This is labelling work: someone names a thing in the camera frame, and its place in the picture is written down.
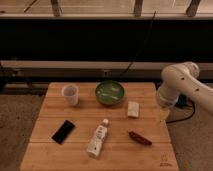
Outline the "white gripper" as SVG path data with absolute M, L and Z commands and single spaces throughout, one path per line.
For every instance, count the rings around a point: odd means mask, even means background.
M 156 92 L 157 103 L 163 107 L 160 109 L 159 120 L 165 121 L 169 116 L 169 109 L 173 107 L 179 97 L 179 92 L 169 88 L 166 84 L 162 84 Z

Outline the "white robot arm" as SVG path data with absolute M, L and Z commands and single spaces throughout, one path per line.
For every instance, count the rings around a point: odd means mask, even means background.
M 199 104 L 213 116 L 213 88 L 198 80 L 200 69 L 194 62 L 183 62 L 166 66 L 161 72 L 162 84 L 156 91 L 156 101 L 161 107 L 159 120 L 165 121 L 169 109 L 183 94 Z

